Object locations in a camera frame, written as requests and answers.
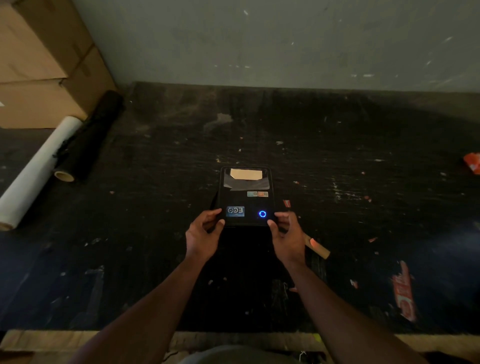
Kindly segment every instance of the blue sticker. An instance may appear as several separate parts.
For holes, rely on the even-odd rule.
[[[227,206],[227,217],[228,218],[245,217],[245,207],[244,206]]]

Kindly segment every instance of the white plastic roll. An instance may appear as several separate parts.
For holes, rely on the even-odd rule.
[[[64,140],[82,125],[72,116],[65,117],[38,152],[0,197],[0,231],[15,229],[53,173],[54,156]]]

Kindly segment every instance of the person's left hand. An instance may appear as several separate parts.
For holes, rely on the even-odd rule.
[[[221,208],[204,211],[190,224],[185,233],[187,237],[186,258],[191,257],[205,263],[215,253],[225,220],[219,220],[210,234],[207,231],[215,225],[215,217],[220,211],[222,211]]]

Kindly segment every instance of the stretch wrap roll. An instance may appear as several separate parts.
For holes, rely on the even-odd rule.
[[[119,93],[107,91],[103,95],[93,114],[59,152],[55,177],[65,182],[86,177],[122,106],[123,98]]]
[[[0,197],[0,231],[15,229],[36,199],[57,162],[56,152],[82,122],[67,116]]]

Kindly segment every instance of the forearm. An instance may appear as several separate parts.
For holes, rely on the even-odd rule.
[[[203,265],[186,258],[159,286],[85,344],[71,363],[160,363]]]
[[[426,363],[394,335],[339,298],[305,265],[293,264],[287,270],[337,363]]]

